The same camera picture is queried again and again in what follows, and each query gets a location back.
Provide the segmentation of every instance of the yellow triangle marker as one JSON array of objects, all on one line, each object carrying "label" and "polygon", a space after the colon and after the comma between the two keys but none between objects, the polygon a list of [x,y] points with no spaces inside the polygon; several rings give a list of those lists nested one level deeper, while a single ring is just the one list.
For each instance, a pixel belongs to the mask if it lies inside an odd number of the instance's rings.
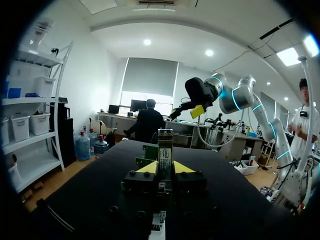
[{"label": "yellow triangle marker", "polygon": [[182,172],[186,172],[186,173],[194,173],[195,171],[186,167],[185,165],[182,165],[180,162],[177,161],[173,161],[174,164],[174,170],[176,174],[180,174]]},{"label": "yellow triangle marker", "polygon": [[149,173],[155,174],[156,170],[157,170],[157,163],[158,163],[158,161],[153,161],[152,163],[148,164],[147,166],[140,168],[136,172],[137,173],[149,172]]}]

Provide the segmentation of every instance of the black table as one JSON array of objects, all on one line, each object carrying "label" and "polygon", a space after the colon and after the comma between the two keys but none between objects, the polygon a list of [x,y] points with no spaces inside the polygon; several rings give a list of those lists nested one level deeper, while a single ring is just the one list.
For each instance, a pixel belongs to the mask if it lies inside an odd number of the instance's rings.
[{"label": "black table", "polygon": [[[121,194],[120,182],[128,171],[137,169],[135,158],[144,155],[143,145],[145,143],[132,140],[116,144],[50,195],[47,203],[71,226],[85,226],[86,221],[101,224],[106,211]],[[221,211],[220,232],[227,239],[264,236],[270,229],[275,232],[282,228],[283,231],[284,223],[290,226],[293,221],[288,211],[268,202],[218,153],[174,147],[173,159],[203,171],[209,194]],[[39,219],[39,211],[35,210],[34,216]],[[179,232],[174,228],[175,223],[167,220],[165,226],[166,239],[177,239]],[[53,228],[49,223],[45,227]]]}]

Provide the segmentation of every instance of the ceiling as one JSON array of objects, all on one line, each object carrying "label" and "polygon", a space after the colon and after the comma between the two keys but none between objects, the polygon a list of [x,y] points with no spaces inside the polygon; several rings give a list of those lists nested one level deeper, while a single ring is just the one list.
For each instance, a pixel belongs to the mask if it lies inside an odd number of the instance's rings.
[{"label": "ceiling", "polygon": [[[301,44],[306,33],[293,22],[260,40],[262,35],[290,19],[273,0],[179,0],[178,6],[147,6],[137,5],[136,0],[112,0],[117,7],[102,11],[97,10],[102,0],[91,0],[90,8],[99,11],[95,14],[82,3],[88,1],[67,1],[92,34],[117,57],[173,60],[212,71],[243,51],[258,48],[269,40],[264,47],[243,55],[220,71],[239,77],[243,73],[252,74],[257,80],[256,87],[291,113],[301,105],[298,82],[305,76],[304,72],[300,64],[285,66],[275,52],[294,47],[299,55],[306,54]],[[145,8],[174,11],[134,11]],[[152,39],[148,48],[142,44],[145,38]],[[213,57],[203,54],[207,48],[214,51]],[[316,60],[310,59],[309,65],[312,78],[319,79]],[[320,81],[313,82],[313,88],[319,89]],[[315,101],[319,106],[320,94],[315,96]]]}]

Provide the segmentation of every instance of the black speaker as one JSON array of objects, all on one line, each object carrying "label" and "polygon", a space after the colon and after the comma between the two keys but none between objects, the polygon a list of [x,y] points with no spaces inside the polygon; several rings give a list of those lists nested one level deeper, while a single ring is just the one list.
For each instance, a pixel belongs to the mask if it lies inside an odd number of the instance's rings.
[{"label": "black speaker", "polygon": [[[59,146],[61,151],[61,157],[63,165],[66,168],[76,160],[75,144],[74,144],[74,119],[70,117],[70,108],[65,107],[66,101],[58,103],[58,136]],[[55,114],[55,103],[50,104],[50,129],[54,130],[54,114]],[[52,145],[53,155],[58,159],[58,154]]]}]

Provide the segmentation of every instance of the man in black suit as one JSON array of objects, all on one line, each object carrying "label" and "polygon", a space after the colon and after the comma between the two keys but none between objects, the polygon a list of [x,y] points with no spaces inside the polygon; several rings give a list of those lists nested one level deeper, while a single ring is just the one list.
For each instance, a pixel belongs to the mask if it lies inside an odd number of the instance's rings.
[{"label": "man in black suit", "polygon": [[148,99],[146,101],[147,109],[142,109],[137,117],[136,123],[129,130],[123,132],[127,137],[135,133],[135,139],[139,142],[150,143],[154,133],[160,128],[165,128],[166,123],[162,115],[154,108],[156,101]]}]

